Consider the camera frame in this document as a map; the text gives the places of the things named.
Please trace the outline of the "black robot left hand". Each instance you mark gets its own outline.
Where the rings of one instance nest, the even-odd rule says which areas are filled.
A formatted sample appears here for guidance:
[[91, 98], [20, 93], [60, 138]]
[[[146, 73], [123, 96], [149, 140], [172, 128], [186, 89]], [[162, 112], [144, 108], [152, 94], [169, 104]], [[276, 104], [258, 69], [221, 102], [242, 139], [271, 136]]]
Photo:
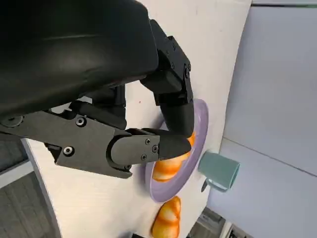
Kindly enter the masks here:
[[[3, 0], [0, 132], [57, 165], [117, 178], [191, 150], [191, 64], [136, 0]], [[167, 130], [127, 128], [125, 85], [153, 92]]]

